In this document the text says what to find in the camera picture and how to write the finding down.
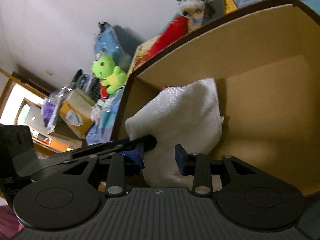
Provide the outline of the white towel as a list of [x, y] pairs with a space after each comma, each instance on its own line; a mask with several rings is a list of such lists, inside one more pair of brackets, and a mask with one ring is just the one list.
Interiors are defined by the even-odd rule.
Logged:
[[191, 176], [182, 176], [175, 160], [175, 146], [189, 153], [209, 154], [220, 141], [224, 118], [220, 114], [213, 78], [183, 87], [169, 87], [125, 121], [131, 140], [145, 135], [157, 139], [144, 156], [143, 176], [151, 187], [188, 187]]

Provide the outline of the yellow tissue box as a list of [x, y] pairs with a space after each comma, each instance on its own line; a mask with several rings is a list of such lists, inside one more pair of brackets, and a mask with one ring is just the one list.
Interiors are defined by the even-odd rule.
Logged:
[[80, 139], [85, 139], [88, 130], [93, 125], [91, 111], [94, 105], [93, 99], [80, 88], [76, 88], [70, 91], [59, 110], [63, 121]]

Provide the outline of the green frog plush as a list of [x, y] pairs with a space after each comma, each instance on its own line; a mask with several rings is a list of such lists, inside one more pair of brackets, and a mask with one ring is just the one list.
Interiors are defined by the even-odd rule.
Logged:
[[127, 82], [127, 74], [103, 51], [96, 54], [92, 72], [99, 79], [100, 88], [107, 96], [115, 94]]

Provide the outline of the red cartoon book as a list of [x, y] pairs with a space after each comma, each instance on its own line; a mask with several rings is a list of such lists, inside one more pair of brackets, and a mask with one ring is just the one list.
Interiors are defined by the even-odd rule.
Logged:
[[129, 70], [127, 72], [127, 75], [129, 76], [132, 72], [137, 70], [142, 64], [144, 64], [149, 59], [149, 52], [151, 47], [155, 44], [155, 42], [158, 40], [160, 35], [140, 44], [134, 53], [134, 56], [132, 58]]

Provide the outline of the brown cardboard box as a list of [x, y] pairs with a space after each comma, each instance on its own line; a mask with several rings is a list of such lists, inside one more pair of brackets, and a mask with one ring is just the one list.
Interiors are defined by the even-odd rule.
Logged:
[[299, 0], [237, 10], [165, 48], [129, 77], [112, 131], [169, 87], [213, 78], [220, 141], [233, 155], [293, 186], [319, 191], [319, 13]]

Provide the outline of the red plush pillow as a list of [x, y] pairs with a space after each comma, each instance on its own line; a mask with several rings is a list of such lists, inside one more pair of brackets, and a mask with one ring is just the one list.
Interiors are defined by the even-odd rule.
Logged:
[[184, 16], [178, 16], [168, 25], [167, 29], [157, 38], [142, 60], [143, 63], [154, 57], [163, 49], [176, 42], [188, 33], [188, 19]]

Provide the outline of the smartphone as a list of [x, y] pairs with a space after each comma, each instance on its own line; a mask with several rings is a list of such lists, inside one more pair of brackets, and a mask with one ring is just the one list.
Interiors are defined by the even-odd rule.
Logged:
[[221, 18], [226, 14], [226, 0], [212, 0], [208, 3], [210, 18]]

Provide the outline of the panda plush toy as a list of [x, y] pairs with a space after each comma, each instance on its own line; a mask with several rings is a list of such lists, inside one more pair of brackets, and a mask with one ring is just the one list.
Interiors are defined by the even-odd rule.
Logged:
[[188, 19], [188, 33], [199, 29], [203, 24], [207, 0], [176, 0], [179, 12]]

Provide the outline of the yellow book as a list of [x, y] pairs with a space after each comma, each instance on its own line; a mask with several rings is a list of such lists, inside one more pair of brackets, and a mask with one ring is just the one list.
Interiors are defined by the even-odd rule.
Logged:
[[238, 7], [234, 0], [225, 0], [225, 14], [230, 14], [231, 12], [237, 11]]

